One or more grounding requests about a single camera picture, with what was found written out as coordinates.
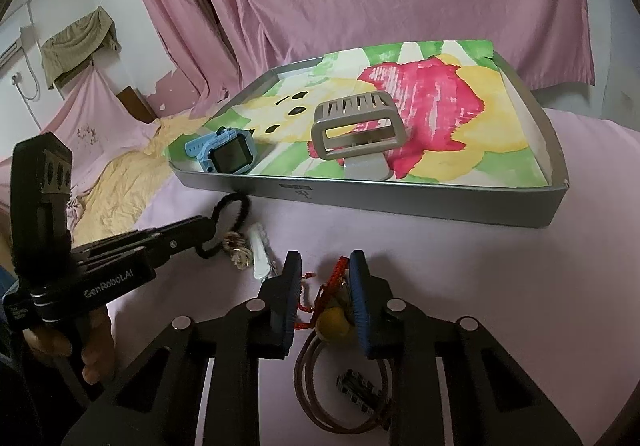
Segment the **person's left hand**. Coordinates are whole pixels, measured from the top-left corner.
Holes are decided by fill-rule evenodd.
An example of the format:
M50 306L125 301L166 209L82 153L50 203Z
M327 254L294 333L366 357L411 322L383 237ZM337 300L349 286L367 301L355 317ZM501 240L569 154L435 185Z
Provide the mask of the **person's left hand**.
M90 314L90 329L80 344L65 336L44 329L25 329L23 336L36 353L53 357L70 357L79 352L82 378L90 385L108 380L115 372L116 350L112 336L112 321L106 306Z

